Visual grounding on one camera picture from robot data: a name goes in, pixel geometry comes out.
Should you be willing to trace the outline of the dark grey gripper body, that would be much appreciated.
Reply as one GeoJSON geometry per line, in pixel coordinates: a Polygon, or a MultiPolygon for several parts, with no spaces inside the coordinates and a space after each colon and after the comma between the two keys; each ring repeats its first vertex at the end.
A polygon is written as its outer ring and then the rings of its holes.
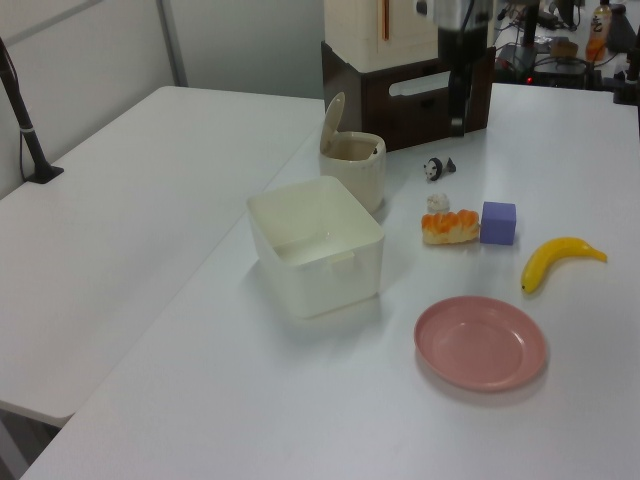
{"type": "Polygon", "coordinates": [[[484,57],[493,13],[487,0],[437,2],[438,57],[453,74],[467,73],[484,57]]]}

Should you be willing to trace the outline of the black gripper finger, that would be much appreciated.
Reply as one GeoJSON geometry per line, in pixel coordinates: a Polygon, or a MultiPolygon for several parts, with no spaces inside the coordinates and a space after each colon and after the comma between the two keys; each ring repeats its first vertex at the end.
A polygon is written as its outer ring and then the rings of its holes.
{"type": "Polygon", "coordinates": [[[460,93],[461,80],[456,73],[451,73],[448,84],[450,133],[452,137],[462,136],[462,96],[460,93]]]}
{"type": "Polygon", "coordinates": [[[461,113],[460,113],[460,121],[461,121],[461,132],[465,134],[467,131],[467,117],[469,110],[469,102],[472,91],[472,80],[473,75],[471,73],[466,73],[461,83],[461,113]]]}

